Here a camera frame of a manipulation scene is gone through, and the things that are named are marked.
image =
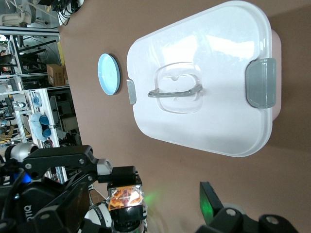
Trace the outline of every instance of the green light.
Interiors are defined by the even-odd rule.
[[[153,203],[155,203],[156,198],[159,196],[158,191],[152,192],[152,193],[148,193],[145,197],[144,200],[147,203],[147,205],[152,205]]]
[[[206,194],[204,193],[203,190],[201,190],[201,188],[200,188],[200,208],[204,221],[208,225],[213,220],[214,211],[212,206],[210,205],[210,202]]]

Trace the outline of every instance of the light blue plate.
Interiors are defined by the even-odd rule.
[[[120,86],[120,70],[116,60],[107,53],[101,55],[97,66],[98,78],[107,95],[113,95]]]

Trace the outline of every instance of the gray handle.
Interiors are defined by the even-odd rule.
[[[190,90],[182,91],[182,92],[160,93],[160,89],[157,88],[153,91],[150,91],[148,93],[148,97],[151,97],[151,98],[185,97],[185,96],[194,95],[196,92],[201,91],[201,90],[203,90],[203,87],[201,84],[197,84],[193,88],[191,88]]]

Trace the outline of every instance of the brown table surface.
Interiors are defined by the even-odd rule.
[[[245,158],[194,150],[145,136],[129,104],[126,58],[138,38],[222,0],[86,0],[60,27],[82,142],[113,166],[135,165],[149,204],[150,232],[192,233],[204,223],[199,182],[210,181],[223,202],[254,218],[287,218],[311,229],[311,3],[254,0],[282,41],[282,109],[267,145]],[[97,62],[113,54],[121,68],[116,95],[99,84]],[[96,187],[105,193],[106,186]]]

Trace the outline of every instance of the white plastic container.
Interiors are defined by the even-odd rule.
[[[270,137],[278,99],[270,58],[269,21],[244,1],[223,3],[138,39],[127,69],[139,129],[218,154],[255,153]]]

